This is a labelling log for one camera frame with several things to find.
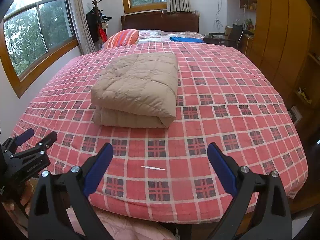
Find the red plaid bedsheet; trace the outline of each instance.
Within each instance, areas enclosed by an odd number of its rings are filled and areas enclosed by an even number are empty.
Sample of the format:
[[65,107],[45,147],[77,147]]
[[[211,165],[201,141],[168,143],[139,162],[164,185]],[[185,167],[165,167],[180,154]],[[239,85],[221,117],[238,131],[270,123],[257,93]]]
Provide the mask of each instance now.
[[[174,53],[179,61],[177,119],[168,129],[96,126],[90,88],[119,56]],[[12,135],[28,128],[35,136],[51,130],[58,140],[48,150],[53,173],[82,165],[105,142],[114,158],[93,205],[131,217],[177,223],[215,221],[231,201],[208,162],[215,142],[253,172],[280,173],[289,197],[307,179],[299,136],[283,101],[250,60],[233,48],[199,43],[145,43],[117,47],[71,60],[39,92]],[[253,195],[248,211],[254,208]]]

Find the striped pillow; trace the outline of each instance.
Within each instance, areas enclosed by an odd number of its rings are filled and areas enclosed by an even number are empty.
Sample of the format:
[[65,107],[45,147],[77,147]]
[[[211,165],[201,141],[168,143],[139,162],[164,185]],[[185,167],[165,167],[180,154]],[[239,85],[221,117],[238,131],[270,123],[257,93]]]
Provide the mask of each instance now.
[[111,49],[120,46],[135,44],[139,37],[138,30],[123,30],[112,35],[102,46],[102,49]]

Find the blue gripper pad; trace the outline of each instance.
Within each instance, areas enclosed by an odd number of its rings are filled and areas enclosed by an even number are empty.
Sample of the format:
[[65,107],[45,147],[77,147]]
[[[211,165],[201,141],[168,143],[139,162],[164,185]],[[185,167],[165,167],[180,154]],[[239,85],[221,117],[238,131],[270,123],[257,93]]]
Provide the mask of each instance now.
[[97,190],[97,187],[112,160],[112,145],[110,143],[105,144],[98,155],[99,156],[97,157],[95,163],[92,165],[87,175],[84,177],[83,194],[86,197]]
[[216,144],[211,143],[208,145],[207,154],[209,162],[216,172],[225,192],[231,194],[232,197],[235,197],[238,193],[238,190],[236,188],[236,176],[234,175],[233,171],[230,169],[226,161],[223,159],[223,153],[220,151]]
[[24,144],[26,141],[28,141],[30,138],[32,138],[34,136],[35,132],[32,128],[26,130],[24,133],[22,133],[21,135],[19,135],[16,138],[16,145],[17,146],[21,146],[22,144]]

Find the blue cloth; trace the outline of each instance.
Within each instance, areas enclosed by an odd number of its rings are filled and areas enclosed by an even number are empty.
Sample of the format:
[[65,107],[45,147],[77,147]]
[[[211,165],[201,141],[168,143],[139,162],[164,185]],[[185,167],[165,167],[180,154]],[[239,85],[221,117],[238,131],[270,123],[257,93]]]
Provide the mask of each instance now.
[[196,38],[182,38],[182,37],[170,37],[172,41],[182,41],[182,42],[197,42],[197,43],[204,43],[201,39]]

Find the wooden window frame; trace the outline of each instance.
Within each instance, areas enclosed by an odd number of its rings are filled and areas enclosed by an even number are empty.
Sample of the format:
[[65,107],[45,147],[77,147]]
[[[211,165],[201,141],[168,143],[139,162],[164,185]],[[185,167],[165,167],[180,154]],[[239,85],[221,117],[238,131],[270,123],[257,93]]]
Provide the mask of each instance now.
[[124,14],[136,13],[142,11],[154,11],[154,10],[165,10],[167,8],[167,2],[155,2],[155,3],[146,3],[131,6],[130,0],[122,0]]
[[[7,44],[5,42],[5,35],[4,35],[4,21],[1,21],[0,23],[0,58],[2,62],[2,66],[4,68],[4,71],[7,75],[7,78],[18,96],[20,98],[23,93],[28,89],[28,87],[48,68],[50,67],[55,61],[57,61],[59,58],[61,58],[63,55],[65,55],[67,52],[78,46],[78,41],[76,37],[74,36],[74,29],[71,22],[71,16],[68,9],[68,0],[66,0],[66,7],[67,7],[67,13],[68,13],[68,19],[69,24],[71,28],[71,32],[73,33],[73,36],[67,40],[65,40],[63,43],[59,44],[58,46],[47,50],[47,53],[40,56],[38,59],[36,59],[34,62],[32,62],[19,76],[15,72],[15,69],[12,65]],[[13,17],[15,15],[18,15],[26,8],[18,9],[16,12],[8,15],[5,18]]]

